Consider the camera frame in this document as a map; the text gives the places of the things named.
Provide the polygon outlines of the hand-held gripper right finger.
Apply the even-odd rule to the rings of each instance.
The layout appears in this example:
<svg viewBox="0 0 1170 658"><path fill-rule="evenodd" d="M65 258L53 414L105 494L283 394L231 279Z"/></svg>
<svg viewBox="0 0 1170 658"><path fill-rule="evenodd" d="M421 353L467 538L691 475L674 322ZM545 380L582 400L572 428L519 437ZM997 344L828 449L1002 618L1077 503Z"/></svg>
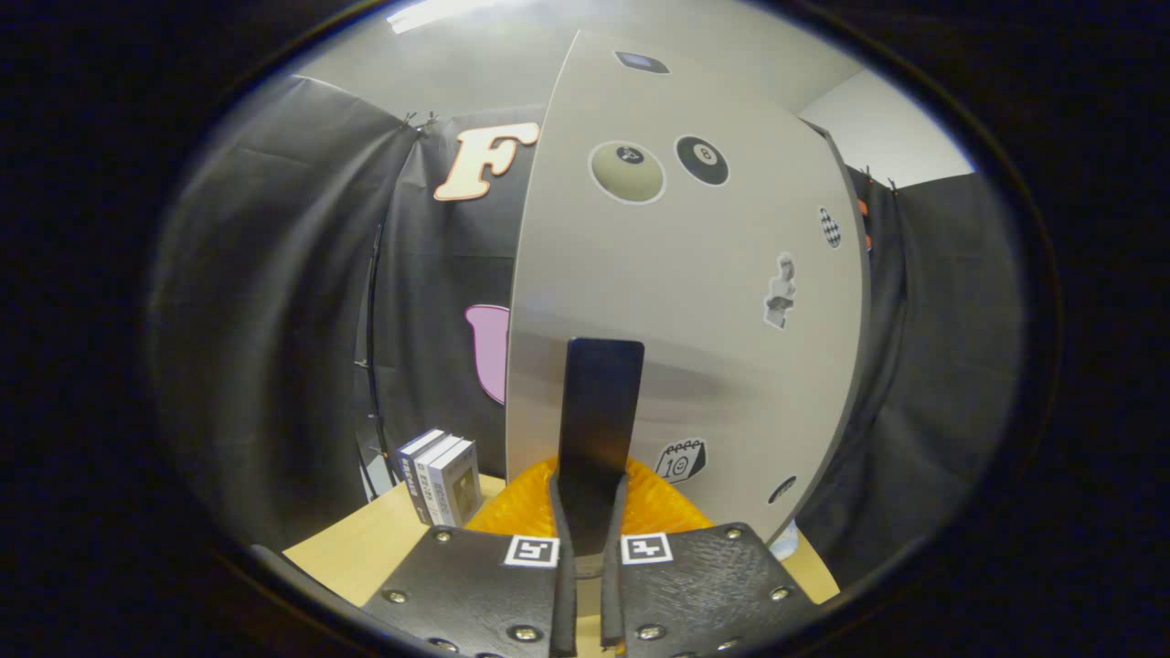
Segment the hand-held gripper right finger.
<svg viewBox="0 0 1170 658"><path fill-rule="evenodd" d="M644 462L627 462L615 503L601 639L620 657L763 653L818 615L753 529L714 525Z"/></svg>

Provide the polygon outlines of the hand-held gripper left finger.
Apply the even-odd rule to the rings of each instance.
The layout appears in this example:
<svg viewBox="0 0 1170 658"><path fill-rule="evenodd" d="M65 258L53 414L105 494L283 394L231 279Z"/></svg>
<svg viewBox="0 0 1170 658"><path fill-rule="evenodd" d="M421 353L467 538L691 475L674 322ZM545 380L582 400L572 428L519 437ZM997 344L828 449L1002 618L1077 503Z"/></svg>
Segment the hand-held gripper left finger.
<svg viewBox="0 0 1170 658"><path fill-rule="evenodd" d="M573 553L556 459L507 484L464 527L428 528L362 609L431 653L573 657Z"/></svg>

